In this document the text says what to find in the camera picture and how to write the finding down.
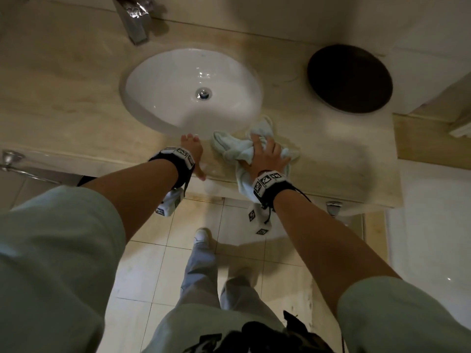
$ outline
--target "sink basin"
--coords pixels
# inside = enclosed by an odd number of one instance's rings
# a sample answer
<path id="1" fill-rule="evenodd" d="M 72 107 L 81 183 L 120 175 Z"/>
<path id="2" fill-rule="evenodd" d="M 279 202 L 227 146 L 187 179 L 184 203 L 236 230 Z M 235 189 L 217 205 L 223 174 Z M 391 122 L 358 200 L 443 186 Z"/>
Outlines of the sink basin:
<path id="1" fill-rule="evenodd" d="M 203 49 L 176 49 L 148 58 L 132 71 L 122 91 L 128 111 L 164 134 L 233 132 L 253 122 L 262 90 L 233 58 Z"/>

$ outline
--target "bathroom vanity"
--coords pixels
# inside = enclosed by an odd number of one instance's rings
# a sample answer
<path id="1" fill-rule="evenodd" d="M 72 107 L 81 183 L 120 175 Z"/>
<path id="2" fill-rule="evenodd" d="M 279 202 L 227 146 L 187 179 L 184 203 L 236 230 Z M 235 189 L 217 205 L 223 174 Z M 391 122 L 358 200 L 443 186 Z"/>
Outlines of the bathroom vanity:
<path id="1" fill-rule="evenodd" d="M 353 116 L 316 99 L 306 66 L 318 46 L 153 20 L 150 41 L 136 47 L 114 12 L 37 0 L 11 21 L 0 38 L 0 150 L 24 154 L 19 166 L 98 177 L 177 144 L 133 118 L 119 89 L 145 59 L 199 48 L 257 78 L 260 115 L 273 120 L 278 142 L 301 152 L 291 179 L 319 206 L 341 201 L 341 214 L 351 215 L 402 205 L 390 105 Z M 203 146 L 208 180 L 193 179 L 188 191 L 243 199 L 234 165 Z"/>

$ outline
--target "chrome drain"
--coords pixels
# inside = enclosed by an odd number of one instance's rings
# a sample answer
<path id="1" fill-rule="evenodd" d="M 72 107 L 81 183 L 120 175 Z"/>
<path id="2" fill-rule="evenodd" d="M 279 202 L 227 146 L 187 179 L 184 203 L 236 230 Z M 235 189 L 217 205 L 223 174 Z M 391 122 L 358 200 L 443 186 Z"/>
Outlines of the chrome drain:
<path id="1" fill-rule="evenodd" d="M 212 91 L 210 88 L 199 88 L 197 91 L 196 91 L 196 97 L 199 99 L 199 100 L 208 100 L 208 99 L 211 99 L 212 97 Z"/>

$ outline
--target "pants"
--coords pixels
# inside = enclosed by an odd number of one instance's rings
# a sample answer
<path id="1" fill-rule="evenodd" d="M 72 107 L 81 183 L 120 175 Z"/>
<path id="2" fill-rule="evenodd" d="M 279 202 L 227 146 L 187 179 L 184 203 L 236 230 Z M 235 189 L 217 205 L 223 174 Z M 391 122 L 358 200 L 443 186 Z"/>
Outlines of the pants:
<path id="1" fill-rule="evenodd" d="M 280 321 L 242 276 L 227 280 L 219 302 L 216 256 L 205 242 L 193 246 L 185 268 L 177 307 L 185 303 L 200 303 Z"/>

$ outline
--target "sleeve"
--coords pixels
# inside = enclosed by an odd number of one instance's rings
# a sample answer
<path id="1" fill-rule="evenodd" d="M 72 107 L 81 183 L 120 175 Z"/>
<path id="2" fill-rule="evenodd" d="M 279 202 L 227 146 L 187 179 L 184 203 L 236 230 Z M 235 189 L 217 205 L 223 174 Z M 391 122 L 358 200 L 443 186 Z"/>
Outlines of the sleeve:
<path id="1" fill-rule="evenodd" d="M 471 331 L 425 292 L 392 277 L 353 284 L 337 318 L 350 353 L 471 352 Z"/>
<path id="2" fill-rule="evenodd" d="M 94 352 L 125 245 L 115 207 L 87 188 L 1 214 L 1 350 Z"/>

